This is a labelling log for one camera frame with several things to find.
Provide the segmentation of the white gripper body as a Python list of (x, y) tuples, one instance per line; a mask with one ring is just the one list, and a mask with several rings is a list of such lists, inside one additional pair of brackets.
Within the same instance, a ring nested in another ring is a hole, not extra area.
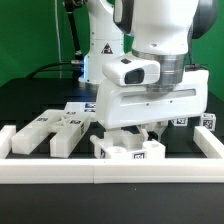
[(167, 93), (146, 86), (120, 87), (105, 79), (96, 99), (96, 118), (105, 129), (200, 116), (207, 107), (207, 70), (185, 72)]

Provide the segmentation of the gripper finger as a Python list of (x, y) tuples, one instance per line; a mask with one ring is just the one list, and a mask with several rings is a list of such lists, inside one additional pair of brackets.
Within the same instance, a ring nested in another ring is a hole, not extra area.
[(147, 141), (149, 138), (147, 130), (142, 125), (137, 125), (137, 129), (141, 135), (141, 139), (143, 142)]
[(154, 132), (157, 135), (158, 140), (161, 139), (162, 134), (164, 133), (164, 131), (166, 130), (167, 127), (168, 127), (167, 121), (161, 121), (161, 122), (156, 123), (156, 125), (154, 127)]

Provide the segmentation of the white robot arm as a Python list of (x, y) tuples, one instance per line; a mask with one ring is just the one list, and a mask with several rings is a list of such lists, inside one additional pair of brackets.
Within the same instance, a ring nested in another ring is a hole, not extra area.
[(209, 72), (184, 59), (217, 15), (218, 0), (115, 0), (107, 24), (132, 35), (132, 49), (95, 62), (88, 79), (98, 86), (95, 116), (107, 133), (202, 115)]

